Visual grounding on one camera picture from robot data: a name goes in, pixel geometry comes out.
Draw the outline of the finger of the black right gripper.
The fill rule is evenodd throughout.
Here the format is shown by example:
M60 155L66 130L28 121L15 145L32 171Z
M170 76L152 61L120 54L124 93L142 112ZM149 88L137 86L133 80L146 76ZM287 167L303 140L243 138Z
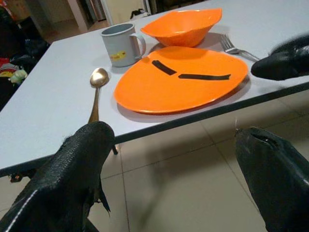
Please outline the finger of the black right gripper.
M298 49L304 46L308 46L308 44L309 44L309 34L303 33L274 46L269 54L273 55L275 53L282 52L285 50Z
M309 74L309 49L301 47L274 53L255 62L251 73L268 80L286 80Z

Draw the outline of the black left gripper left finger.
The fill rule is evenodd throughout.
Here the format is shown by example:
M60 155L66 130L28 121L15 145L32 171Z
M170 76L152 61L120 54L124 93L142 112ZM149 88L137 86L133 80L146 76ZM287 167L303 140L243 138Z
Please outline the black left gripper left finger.
M3 232L95 232L93 204L109 211L101 171L114 144L105 122L82 126L36 172L0 221Z

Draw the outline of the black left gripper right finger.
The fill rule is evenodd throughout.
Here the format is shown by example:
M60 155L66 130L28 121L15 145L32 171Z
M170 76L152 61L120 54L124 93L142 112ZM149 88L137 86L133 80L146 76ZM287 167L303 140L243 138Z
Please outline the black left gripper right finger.
M309 230L309 162L287 140L259 127L235 133L236 159L269 232Z

